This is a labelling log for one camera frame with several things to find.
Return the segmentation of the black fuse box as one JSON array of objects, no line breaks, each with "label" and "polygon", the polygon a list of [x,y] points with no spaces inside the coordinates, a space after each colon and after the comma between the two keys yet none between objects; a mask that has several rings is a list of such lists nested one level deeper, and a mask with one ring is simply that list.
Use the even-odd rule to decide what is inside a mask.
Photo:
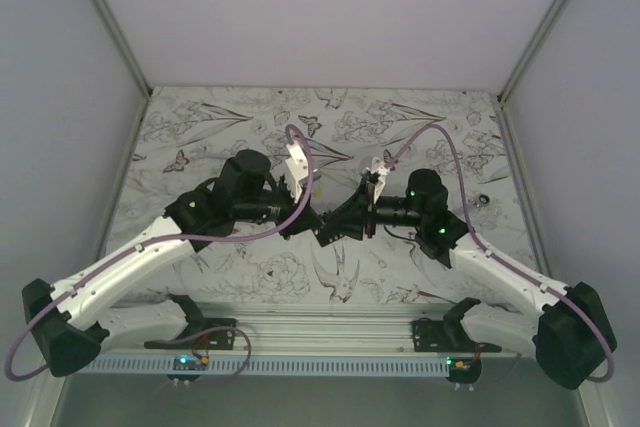
[{"label": "black fuse box", "polygon": [[343,228],[338,224],[324,224],[314,231],[314,236],[321,247],[326,247],[344,237]]}]

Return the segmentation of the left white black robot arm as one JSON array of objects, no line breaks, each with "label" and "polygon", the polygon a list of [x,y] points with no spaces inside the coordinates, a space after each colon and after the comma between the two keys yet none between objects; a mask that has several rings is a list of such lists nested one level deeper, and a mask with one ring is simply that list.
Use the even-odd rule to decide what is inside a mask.
[{"label": "left white black robot arm", "polygon": [[280,181],[273,179],[266,156],[242,150],[218,176],[180,195],[118,250],[53,284],[36,279],[25,286],[26,332],[35,340],[45,370],[66,377],[122,346],[197,346],[208,331],[189,296],[171,294],[138,307],[117,304],[164,267],[212,244],[289,235],[301,226],[309,210],[315,159],[301,141],[286,148]]}]

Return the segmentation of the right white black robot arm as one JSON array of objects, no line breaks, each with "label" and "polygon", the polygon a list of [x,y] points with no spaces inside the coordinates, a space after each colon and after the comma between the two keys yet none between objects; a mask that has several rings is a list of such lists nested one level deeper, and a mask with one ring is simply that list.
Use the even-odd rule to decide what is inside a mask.
[{"label": "right white black robot arm", "polygon": [[514,312],[467,298],[446,315],[443,338],[462,352],[475,343],[506,348],[536,360],[556,384],[575,390],[613,365],[613,329],[594,288],[568,286],[533,271],[495,249],[448,208],[448,190],[433,170],[418,169],[402,197],[381,195],[383,171],[365,171],[355,193],[322,215],[315,231],[321,246],[343,237],[363,240],[378,227],[411,227],[419,250],[444,268],[485,285]]}]

